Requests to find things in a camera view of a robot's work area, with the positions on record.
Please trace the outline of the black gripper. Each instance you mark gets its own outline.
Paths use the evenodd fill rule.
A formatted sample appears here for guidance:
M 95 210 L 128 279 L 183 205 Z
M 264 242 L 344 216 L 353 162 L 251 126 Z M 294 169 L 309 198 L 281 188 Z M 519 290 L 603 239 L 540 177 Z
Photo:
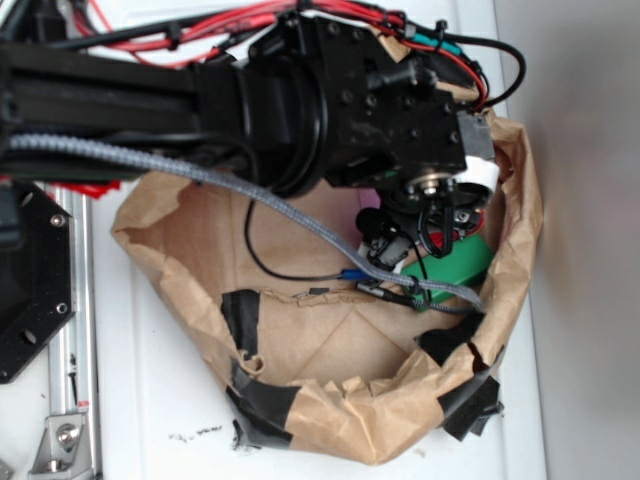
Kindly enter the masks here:
M 374 34 L 291 15 L 248 60 L 258 181 L 293 197 L 320 180 L 370 188 L 402 214 L 479 209 L 498 167 L 485 120 L 436 86 L 429 61 L 395 61 Z

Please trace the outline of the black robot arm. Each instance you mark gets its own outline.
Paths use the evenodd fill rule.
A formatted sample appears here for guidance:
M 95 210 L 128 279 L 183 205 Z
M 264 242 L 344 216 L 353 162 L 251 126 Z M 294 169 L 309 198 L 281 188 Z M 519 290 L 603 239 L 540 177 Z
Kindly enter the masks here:
M 6 41 L 1 171 L 81 184 L 136 176 L 99 154 L 26 142 L 73 136 L 229 169 L 283 198 L 326 181 L 374 189 L 403 214 L 481 208 L 498 168 L 485 120 L 437 86 L 450 59 L 395 61 L 368 29 L 293 12 L 245 60 L 179 70 Z

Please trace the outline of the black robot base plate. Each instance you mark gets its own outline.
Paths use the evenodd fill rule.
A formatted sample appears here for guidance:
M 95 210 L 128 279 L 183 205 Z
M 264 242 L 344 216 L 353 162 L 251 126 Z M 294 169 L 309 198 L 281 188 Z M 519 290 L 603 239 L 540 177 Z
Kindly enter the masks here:
M 14 381 L 74 314 L 73 217 L 32 182 L 1 188 L 1 383 Z

